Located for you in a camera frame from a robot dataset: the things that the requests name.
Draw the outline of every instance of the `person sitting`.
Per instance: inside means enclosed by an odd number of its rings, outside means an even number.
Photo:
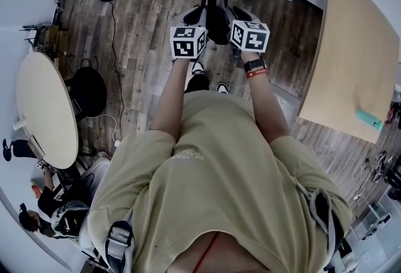
[[[39,211],[27,210],[25,204],[21,204],[19,213],[19,223],[30,232],[40,232],[45,236],[60,239],[63,237],[51,228],[51,216],[55,210],[60,208],[64,203],[55,200],[54,185],[51,179],[51,172],[47,166],[43,167],[44,171],[44,189],[38,200]]]

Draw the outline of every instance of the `light wood table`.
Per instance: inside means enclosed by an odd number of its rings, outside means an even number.
[[[43,159],[56,168],[70,167],[78,154],[75,114],[64,81],[46,55],[25,57],[16,96],[19,124],[38,142]]]
[[[399,37],[371,0],[326,0],[315,62],[300,118],[376,143],[380,131],[359,120],[361,108],[384,123]]]

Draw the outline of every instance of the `cable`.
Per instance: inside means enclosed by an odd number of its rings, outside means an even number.
[[[119,125],[119,129],[120,129],[120,139],[121,139],[121,141],[122,141],[124,135],[123,135],[123,131],[122,131],[122,128],[121,128],[121,120],[122,120],[122,117],[123,117],[123,114],[124,114],[124,110],[125,110],[125,103],[124,103],[124,97],[123,97],[123,86],[122,86],[122,84],[121,84],[121,77],[120,77],[120,73],[119,73],[118,68],[117,68],[117,54],[116,54],[116,51],[115,51],[115,48],[114,48],[115,31],[116,31],[116,28],[115,28],[115,26],[116,26],[116,20],[115,20],[115,16],[114,16],[114,5],[113,5],[113,3],[112,3],[111,1],[109,1],[109,3],[112,5],[112,16],[113,16],[113,22],[114,22],[114,31],[113,31],[113,40],[112,40],[112,49],[113,49],[113,54],[114,54],[114,63],[113,63],[113,67],[114,67],[115,73],[116,73],[116,75],[117,75],[118,85],[119,85],[119,87],[120,87],[121,103],[122,103],[122,105],[123,105],[123,109],[122,109],[121,112],[120,112],[120,120],[119,120],[119,124],[120,124],[120,125]]]
[[[59,53],[59,54],[62,54],[64,57],[72,57],[71,59],[70,59],[70,62],[68,63],[68,70],[70,71],[70,73],[71,74],[74,74],[74,72],[72,71],[72,69],[71,69],[71,63],[73,62],[73,59],[75,58],[75,55],[65,55],[65,54],[63,54],[61,51],[59,51],[59,50],[56,50],[57,51],[57,53]]]
[[[64,0],[55,0],[55,2],[56,2],[56,13],[55,13],[53,22],[55,22],[57,20],[57,18],[58,18],[58,15],[64,11],[64,8],[62,7],[63,1]]]
[[[362,180],[363,183],[361,185],[361,187],[359,188],[358,193],[354,196],[354,200],[358,200],[363,193],[365,193],[366,188],[365,188],[365,184],[367,181],[369,181],[370,178],[370,165],[368,164],[369,170],[367,170],[367,168],[363,168],[363,164],[367,162],[368,160],[366,159],[366,154],[362,155],[362,157],[359,159],[357,166],[355,167],[354,171],[352,172],[352,180],[353,182],[356,180]],[[355,176],[355,171],[359,169],[359,175]]]
[[[110,114],[101,114],[101,115],[98,115],[98,116],[88,117],[88,118],[98,118],[98,117],[102,117],[102,116],[109,116],[109,117],[113,118],[113,120],[114,120],[115,127],[114,127],[114,130],[113,130],[112,139],[113,139],[113,141],[114,141],[114,143],[115,143],[115,142],[117,141],[117,140],[115,139],[115,137],[114,137],[115,131],[117,130],[117,121],[116,121],[116,119],[114,118],[113,115],[110,115]]]
[[[83,63],[84,61],[87,61],[87,62],[89,63],[89,67],[92,67],[92,63],[90,62],[90,60],[89,60],[88,58],[84,58],[83,60],[81,60],[80,68],[82,68],[82,63]]]
[[[216,241],[217,236],[219,236],[219,233],[220,233],[220,232],[217,231],[216,234],[214,234],[211,243],[210,243],[209,246],[207,247],[206,251],[203,253],[202,257],[199,259],[198,263],[197,263],[196,266],[195,266],[195,269],[194,269],[193,273],[196,273],[196,272],[199,270],[199,267],[201,266],[203,260],[204,260],[205,257],[206,257],[206,254],[207,254],[207,253],[210,251],[210,249],[212,248],[212,245],[213,245],[214,242]]]
[[[96,59],[96,70],[99,70],[98,56],[96,56],[96,54],[95,54],[94,57],[95,57],[95,59]]]

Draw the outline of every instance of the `beige t-shirt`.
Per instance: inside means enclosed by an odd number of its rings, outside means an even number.
[[[290,136],[270,145],[248,102],[196,91],[185,95],[178,143],[161,131],[129,136],[113,157],[89,216],[104,254],[112,223],[133,206],[133,271],[165,272],[195,239],[222,231],[274,273],[318,272],[327,237],[311,218],[294,173],[326,190],[348,230],[352,213],[312,149]]]

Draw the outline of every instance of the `smartwatch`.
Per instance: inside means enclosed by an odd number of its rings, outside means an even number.
[[[244,69],[246,73],[259,67],[266,68],[266,63],[264,62],[264,59],[262,57],[260,57],[259,59],[248,61],[247,63],[244,64]]]

